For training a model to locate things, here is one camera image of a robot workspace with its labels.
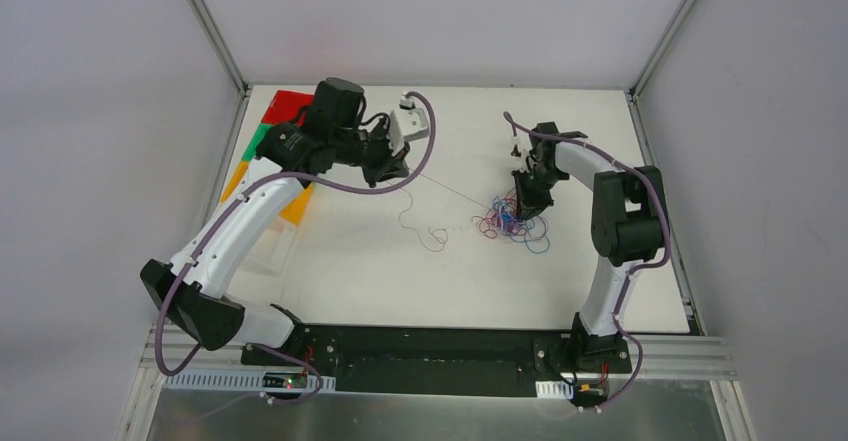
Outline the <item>right controller board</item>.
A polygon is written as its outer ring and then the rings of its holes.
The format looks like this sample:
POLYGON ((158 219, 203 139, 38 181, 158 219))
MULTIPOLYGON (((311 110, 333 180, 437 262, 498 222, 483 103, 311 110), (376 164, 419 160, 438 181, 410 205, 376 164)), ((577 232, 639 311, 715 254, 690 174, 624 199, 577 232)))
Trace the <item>right controller board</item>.
POLYGON ((573 389, 570 401, 576 407, 594 408, 606 402, 607 399, 607 392, 603 388, 582 384, 573 389))

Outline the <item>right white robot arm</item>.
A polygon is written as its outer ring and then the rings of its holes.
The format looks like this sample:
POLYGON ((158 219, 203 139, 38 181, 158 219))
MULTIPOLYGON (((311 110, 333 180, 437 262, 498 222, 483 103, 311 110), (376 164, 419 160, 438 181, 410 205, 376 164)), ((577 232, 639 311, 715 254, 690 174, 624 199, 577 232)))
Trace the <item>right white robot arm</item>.
POLYGON ((553 122, 537 124, 528 135, 525 165, 512 174, 517 219, 531 220, 551 207, 559 181, 575 179, 592 193, 595 273, 569 338, 554 358, 580 371, 611 366, 629 356, 621 323, 634 276, 668 259, 661 172, 651 165, 628 166, 592 145, 584 133, 561 132, 553 122))

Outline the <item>red plastic bin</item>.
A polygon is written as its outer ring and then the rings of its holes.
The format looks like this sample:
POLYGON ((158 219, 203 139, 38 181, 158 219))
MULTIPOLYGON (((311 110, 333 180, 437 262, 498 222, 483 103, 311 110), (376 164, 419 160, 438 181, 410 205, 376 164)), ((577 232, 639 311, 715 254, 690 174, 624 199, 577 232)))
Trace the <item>red plastic bin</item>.
POLYGON ((310 106, 313 98, 312 94, 278 90, 262 116, 261 123, 267 125, 292 123, 301 126, 305 110, 310 106))

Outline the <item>controller board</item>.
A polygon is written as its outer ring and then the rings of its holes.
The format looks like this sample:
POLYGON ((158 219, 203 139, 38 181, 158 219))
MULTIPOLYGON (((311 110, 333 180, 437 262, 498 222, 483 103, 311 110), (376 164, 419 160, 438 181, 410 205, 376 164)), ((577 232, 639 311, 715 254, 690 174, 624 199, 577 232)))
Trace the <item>controller board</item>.
POLYGON ((309 375, 304 372, 266 371, 262 387, 273 392, 303 391, 309 386, 309 375))
POLYGON ((606 402, 607 399, 607 392, 603 388, 582 384, 573 389, 570 401, 576 407, 594 408, 606 402))

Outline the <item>left controller board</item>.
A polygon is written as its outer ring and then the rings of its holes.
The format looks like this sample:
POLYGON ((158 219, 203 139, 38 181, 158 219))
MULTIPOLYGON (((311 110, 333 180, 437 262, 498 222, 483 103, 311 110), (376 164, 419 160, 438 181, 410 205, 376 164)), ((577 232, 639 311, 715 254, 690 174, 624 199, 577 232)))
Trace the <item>left controller board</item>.
POLYGON ((309 386, 309 375, 304 372, 266 371, 262 387, 273 392, 303 391, 309 386))

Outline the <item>aluminium front rail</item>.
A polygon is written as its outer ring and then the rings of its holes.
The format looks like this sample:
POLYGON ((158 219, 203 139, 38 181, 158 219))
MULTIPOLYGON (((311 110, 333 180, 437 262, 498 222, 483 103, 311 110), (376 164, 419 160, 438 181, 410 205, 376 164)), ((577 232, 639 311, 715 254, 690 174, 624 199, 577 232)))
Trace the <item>aluminium front rail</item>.
MULTIPOLYGON (((289 350, 313 367, 354 366, 357 359, 398 361, 517 362, 541 367, 550 357, 562 358, 569 340, 566 332, 471 329, 412 329, 332 327, 316 325, 305 341, 289 350)), ((613 374, 637 369, 639 378, 735 380, 738 377, 729 347, 720 337, 637 333, 627 339, 627 354, 614 355, 613 374)), ((244 343, 230 343, 209 351, 174 325, 163 329, 162 358, 169 369, 182 361, 191 367, 235 369, 239 366, 272 366, 281 359, 244 343)))

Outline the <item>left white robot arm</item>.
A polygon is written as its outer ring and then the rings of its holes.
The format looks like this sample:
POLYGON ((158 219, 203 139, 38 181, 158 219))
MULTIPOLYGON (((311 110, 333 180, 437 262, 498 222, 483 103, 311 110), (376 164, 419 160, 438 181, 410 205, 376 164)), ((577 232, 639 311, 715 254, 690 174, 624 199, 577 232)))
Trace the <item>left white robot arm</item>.
POLYGON ((333 166, 361 170, 366 185, 360 195, 386 193, 387 180, 406 184, 413 173, 405 161, 411 143, 434 140, 431 106, 413 92, 390 112, 366 117, 366 106, 363 87, 330 77, 313 94, 296 95, 278 122, 261 123, 239 183, 212 218, 168 260, 151 259, 140 271, 159 311, 156 344, 171 322, 199 349, 260 344, 286 366, 303 357, 305 339, 294 331, 293 315, 231 295, 230 283, 262 234, 309 187, 345 188, 324 179, 333 166))

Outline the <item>green plastic bin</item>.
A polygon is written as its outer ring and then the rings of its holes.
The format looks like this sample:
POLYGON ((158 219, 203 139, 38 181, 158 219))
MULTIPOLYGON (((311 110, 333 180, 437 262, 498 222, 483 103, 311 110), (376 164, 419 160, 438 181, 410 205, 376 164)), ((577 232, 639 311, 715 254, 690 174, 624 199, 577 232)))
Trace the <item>green plastic bin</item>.
POLYGON ((243 162, 249 162, 256 157, 257 147, 264 139, 266 133, 272 128, 271 124, 260 123, 254 131, 242 157, 243 162))

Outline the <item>yellow plastic bin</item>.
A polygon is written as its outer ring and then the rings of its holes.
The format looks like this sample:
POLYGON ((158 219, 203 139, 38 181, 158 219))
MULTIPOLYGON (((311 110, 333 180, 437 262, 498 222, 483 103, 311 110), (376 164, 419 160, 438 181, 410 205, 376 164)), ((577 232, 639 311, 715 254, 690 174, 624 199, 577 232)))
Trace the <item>yellow plastic bin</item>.
MULTIPOLYGON (((248 170, 248 164, 249 162, 246 160, 241 160, 238 162, 234 172, 232 173, 232 176, 229 178, 229 181, 227 182, 222 191, 219 200, 220 203, 224 203, 236 190, 240 183, 245 180, 246 173, 248 170)), ((282 220, 285 220, 294 226, 299 226, 303 219, 313 191, 314 189, 312 187, 306 188, 293 201, 291 201, 287 206, 285 206, 279 212, 278 216, 282 220)))

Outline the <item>clear plastic bin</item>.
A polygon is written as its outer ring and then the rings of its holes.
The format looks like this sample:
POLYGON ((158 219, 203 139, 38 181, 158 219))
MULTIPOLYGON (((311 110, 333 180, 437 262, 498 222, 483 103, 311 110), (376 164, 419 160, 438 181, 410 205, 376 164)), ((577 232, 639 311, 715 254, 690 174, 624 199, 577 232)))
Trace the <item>clear plastic bin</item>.
POLYGON ((234 277, 281 278, 296 234, 296 225, 275 217, 246 253, 234 277))

